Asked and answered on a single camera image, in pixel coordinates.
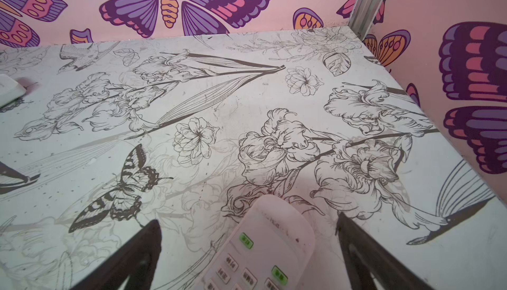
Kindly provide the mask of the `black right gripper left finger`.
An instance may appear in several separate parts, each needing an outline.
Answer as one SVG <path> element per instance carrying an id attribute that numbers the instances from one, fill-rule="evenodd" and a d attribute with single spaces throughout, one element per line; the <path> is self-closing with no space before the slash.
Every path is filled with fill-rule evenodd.
<path id="1" fill-rule="evenodd" d="M 74 289 L 150 289 L 162 250 L 162 231 L 150 221 Z"/>

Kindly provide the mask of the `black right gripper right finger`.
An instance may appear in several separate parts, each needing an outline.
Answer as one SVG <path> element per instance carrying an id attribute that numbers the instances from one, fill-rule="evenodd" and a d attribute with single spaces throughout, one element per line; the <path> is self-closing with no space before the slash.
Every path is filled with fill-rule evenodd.
<path id="1" fill-rule="evenodd" d="M 352 289 L 432 289 L 344 213 L 335 235 Z"/>

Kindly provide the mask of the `white remote control far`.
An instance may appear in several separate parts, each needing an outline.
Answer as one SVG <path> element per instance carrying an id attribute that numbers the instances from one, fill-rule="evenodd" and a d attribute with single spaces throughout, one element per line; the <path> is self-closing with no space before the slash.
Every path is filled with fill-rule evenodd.
<path id="1" fill-rule="evenodd" d="M 26 88 L 5 74 L 0 75 L 0 107 L 10 104 L 26 94 Z"/>

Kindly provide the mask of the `aluminium cage frame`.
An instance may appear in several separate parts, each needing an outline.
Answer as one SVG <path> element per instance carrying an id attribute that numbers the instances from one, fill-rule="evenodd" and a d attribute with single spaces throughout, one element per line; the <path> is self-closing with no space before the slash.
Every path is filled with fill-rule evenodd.
<path id="1" fill-rule="evenodd" d="M 348 26 L 361 41 L 373 25 L 374 18 L 382 3 L 383 0 L 356 0 Z"/>

